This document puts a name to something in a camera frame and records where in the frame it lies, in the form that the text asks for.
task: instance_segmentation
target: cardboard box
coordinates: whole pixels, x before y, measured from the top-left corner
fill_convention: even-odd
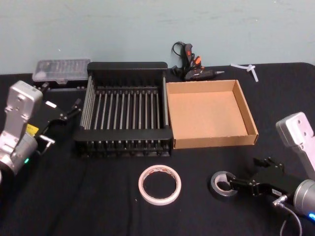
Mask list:
[[[253,145],[258,138],[237,80],[167,83],[174,149]]]

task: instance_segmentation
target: tape roll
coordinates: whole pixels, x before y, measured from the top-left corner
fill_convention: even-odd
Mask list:
[[[175,179],[176,189],[175,189],[174,193],[172,193],[169,197],[162,198],[162,199],[154,198],[154,197],[150,196],[149,194],[147,194],[147,192],[144,190],[144,187],[143,187],[144,180],[146,179],[146,177],[148,177],[150,174],[152,174],[154,172],[165,172]],[[181,178],[179,177],[178,173],[175,170],[173,170],[172,168],[165,166],[165,165],[155,165],[155,166],[150,166],[140,175],[138,187],[139,187],[139,191],[140,191],[142,197],[148,203],[151,203],[151,204],[156,205],[156,206],[164,206],[164,205],[172,203],[173,201],[175,201],[178,198],[178,196],[181,192],[182,182],[181,182]]]
[[[210,180],[209,188],[211,190],[212,195],[217,198],[218,200],[231,200],[237,194],[237,190],[223,190],[218,186],[219,182],[225,182],[227,185],[230,186],[230,183],[227,181],[226,174],[230,174],[235,177],[233,174],[227,171],[219,171],[216,172]]]

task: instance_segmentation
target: clear plastic box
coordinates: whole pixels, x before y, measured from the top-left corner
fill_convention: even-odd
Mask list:
[[[34,82],[55,81],[65,85],[68,81],[87,80],[90,59],[40,60],[33,73]]]

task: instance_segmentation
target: white plastic piece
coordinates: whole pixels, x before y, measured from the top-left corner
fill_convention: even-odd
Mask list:
[[[169,196],[167,198],[157,199],[157,198],[151,197],[144,190],[143,182],[146,179],[146,177],[148,177],[150,174],[152,174],[154,172],[158,172],[158,171],[165,172],[175,179],[176,189],[175,189],[174,193],[172,193],[171,196]],[[178,198],[178,196],[181,192],[182,182],[181,182],[181,178],[179,177],[178,173],[175,170],[173,170],[172,168],[165,166],[165,165],[155,165],[155,166],[150,166],[141,174],[141,176],[139,178],[138,186],[139,186],[139,191],[140,191],[142,197],[144,198],[144,200],[146,200],[148,203],[151,203],[151,204],[156,205],[156,206],[164,206],[164,205],[172,203],[173,201],[175,201]]]
[[[254,79],[256,82],[258,82],[258,78],[255,72],[255,67],[254,65],[249,64],[248,66],[242,66],[242,65],[236,65],[236,64],[231,64],[231,66],[236,67],[236,68],[240,68],[240,69],[245,69],[247,70],[247,72],[252,71],[252,75],[254,76]]]
[[[57,107],[56,104],[54,104],[54,103],[52,103],[52,102],[50,102],[50,101],[47,101],[47,102],[46,102],[46,105],[48,105],[48,106],[50,106],[50,107],[52,107],[52,108],[56,108],[56,107]]]

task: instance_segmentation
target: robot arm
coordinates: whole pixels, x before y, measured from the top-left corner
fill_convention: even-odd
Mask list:
[[[0,134],[0,183],[11,182],[28,158],[37,150],[38,142],[45,142],[43,154],[55,141],[44,134],[53,124],[66,124],[81,112],[80,99],[65,113],[55,104],[42,103],[48,83],[36,89],[18,81],[9,89],[6,121]]]
[[[290,115],[277,122],[276,128],[285,146],[298,153],[301,162],[311,179],[301,180],[284,172],[284,165],[271,158],[254,159],[255,165],[262,167],[249,179],[239,179],[231,173],[225,173],[226,183],[230,185],[230,194],[218,187],[214,177],[212,189],[222,196],[231,196],[237,191],[245,191],[253,196],[271,195],[277,199],[274,206],[286,208],[286,202],[295,210],[315,221],[315,138],[314,132],[304,113]]]

